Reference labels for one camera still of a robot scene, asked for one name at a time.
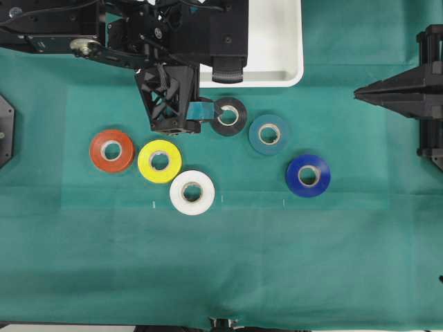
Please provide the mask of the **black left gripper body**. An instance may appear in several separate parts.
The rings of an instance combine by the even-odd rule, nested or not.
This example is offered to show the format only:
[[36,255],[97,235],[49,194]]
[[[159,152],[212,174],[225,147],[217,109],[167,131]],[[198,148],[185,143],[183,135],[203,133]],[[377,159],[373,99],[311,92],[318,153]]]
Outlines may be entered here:
[[149,63],[201,65],[216,83],[240,83],[248,61],[247,1],[105,1],[120,20],[108,46]]

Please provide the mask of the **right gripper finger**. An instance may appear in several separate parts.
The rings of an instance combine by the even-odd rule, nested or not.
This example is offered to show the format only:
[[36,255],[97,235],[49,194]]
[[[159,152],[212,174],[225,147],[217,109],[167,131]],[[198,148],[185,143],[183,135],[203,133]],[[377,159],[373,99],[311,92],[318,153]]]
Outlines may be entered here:
[[431,86],[432,64],[423,64],[385,80],[357,89],[354,94],[417,92]]
[[407,118],[433,118],[425,95],[416,93],[356,93],[356,99],[399,113]]

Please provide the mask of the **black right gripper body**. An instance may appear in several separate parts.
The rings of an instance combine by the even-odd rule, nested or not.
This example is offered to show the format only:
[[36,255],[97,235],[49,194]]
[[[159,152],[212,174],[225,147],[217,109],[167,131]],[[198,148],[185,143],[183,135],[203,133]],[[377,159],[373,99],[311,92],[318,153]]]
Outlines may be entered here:
[[417,155],[434,163],[442,162],[442,25],[433,24],[416,37],[419,65],[424,69],[425,109],[430,111],[419,121]]

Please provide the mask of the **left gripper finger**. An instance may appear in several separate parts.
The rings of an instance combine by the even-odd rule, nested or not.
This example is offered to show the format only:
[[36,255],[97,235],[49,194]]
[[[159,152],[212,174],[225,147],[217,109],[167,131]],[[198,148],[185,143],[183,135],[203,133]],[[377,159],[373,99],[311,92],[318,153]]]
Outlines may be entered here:
[[191,66],[157,64],[135,74],[150,129],[161,134],[200,133],[201,124],[187,119],[197,96],[196,70]]
[[215,118],[215,105],[212,100],[192,101],[189,103],[187,120],[211,121]]

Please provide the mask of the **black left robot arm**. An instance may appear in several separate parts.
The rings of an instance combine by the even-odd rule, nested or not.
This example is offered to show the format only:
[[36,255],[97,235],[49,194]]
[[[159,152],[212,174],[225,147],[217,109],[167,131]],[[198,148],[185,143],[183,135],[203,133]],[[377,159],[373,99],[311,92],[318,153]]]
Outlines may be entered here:
[[201,97],[200,68],[237,84],[248,61],[247,1],[2,1],[1,47],[71,54],[135,72],[152,131],[234,136],[247,120],[236,98]]

